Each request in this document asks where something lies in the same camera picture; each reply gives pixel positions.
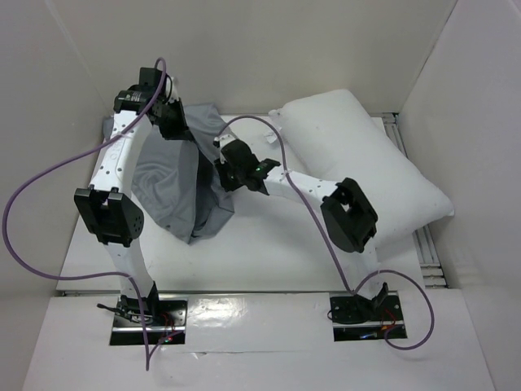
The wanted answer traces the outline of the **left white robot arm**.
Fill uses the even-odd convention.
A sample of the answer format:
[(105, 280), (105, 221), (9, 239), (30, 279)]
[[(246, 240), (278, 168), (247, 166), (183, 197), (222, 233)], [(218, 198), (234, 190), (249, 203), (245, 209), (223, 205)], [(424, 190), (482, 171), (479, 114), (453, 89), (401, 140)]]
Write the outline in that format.
[(182, 101), (169, 75), (141, 68), (138, 83), (114, 99), (110, 145), (99, 171), (74, 202), (89, 233), (109, 253), (120, 278), (120, 307), (143, 325), (160, 317), (157, 287), (149, 275), (139, 237), (143, 211), (131, 200), (134, 172), (152, 130), (165, 140), (192, 140)]

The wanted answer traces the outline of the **white pillow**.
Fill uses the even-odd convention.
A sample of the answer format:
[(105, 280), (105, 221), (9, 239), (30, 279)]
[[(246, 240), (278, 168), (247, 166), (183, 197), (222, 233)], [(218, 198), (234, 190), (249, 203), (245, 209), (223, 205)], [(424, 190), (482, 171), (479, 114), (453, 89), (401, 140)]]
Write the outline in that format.
[(293, 100), (269, 118), (307, 172), (354, 179), (378, 215), (376, 247), (454, 214), (451, 200), (427, 180), (347, 89)]

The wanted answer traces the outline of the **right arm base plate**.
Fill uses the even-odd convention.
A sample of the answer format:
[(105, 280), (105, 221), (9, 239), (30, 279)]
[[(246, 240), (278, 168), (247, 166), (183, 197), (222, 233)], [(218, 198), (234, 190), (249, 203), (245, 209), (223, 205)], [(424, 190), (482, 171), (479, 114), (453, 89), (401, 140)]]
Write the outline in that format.
[(399, 296), (387, 295), (376, 310), (363, 297), (331, 296), (327, 318), (335, 342), (406, 339), (407, 331)]

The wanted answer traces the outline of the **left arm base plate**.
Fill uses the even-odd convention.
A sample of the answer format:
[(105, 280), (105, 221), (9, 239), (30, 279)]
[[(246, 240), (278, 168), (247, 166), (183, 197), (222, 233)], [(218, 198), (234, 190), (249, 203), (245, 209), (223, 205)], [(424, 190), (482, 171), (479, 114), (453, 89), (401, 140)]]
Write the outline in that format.
[[(97, 304), (100, 309), (113, 314), (110, 346), (143, 345), (141, 317), (136, 305), (125, 307), (119, 298), (114, 306)], [(188, 299), (170, 295), (159, 295), (155, 314), (145, 312), (147, 338), (150, 345), (184, 345), (186, 342), (186, 320)]]

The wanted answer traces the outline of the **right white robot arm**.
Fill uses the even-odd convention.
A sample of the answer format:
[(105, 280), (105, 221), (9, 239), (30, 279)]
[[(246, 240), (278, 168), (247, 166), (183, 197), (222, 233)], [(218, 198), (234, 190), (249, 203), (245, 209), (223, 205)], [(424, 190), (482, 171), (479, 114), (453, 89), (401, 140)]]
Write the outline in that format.
[(378, 270), (372, 239), (378, 215), (366, 195), (351, 178), (341, 182), (317, 179), (285, 168), (283, 163), (258, 160), (242, 140), (229, 135), (214, 139), (219, 157), (214, 165), (225, 191), (246, 187), (266, 196), (301, 201), (309, 211), (319, 213), (322, 229), (331, 245), (355, 260), (366, 274)]

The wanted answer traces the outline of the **grey pillowcase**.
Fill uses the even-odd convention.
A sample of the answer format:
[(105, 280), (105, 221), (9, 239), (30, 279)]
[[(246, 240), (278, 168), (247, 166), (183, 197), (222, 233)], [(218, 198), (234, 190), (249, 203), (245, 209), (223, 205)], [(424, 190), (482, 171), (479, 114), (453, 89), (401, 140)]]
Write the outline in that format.
[(154, 129), (144, 141), (131, 191), (151, 219), (179, 240), (209, 239), (234, 215), (231, 195), (221, 186), (213, 140), (225, 122), (213, 103), (185, 106), (194, 139), (167, 141)]

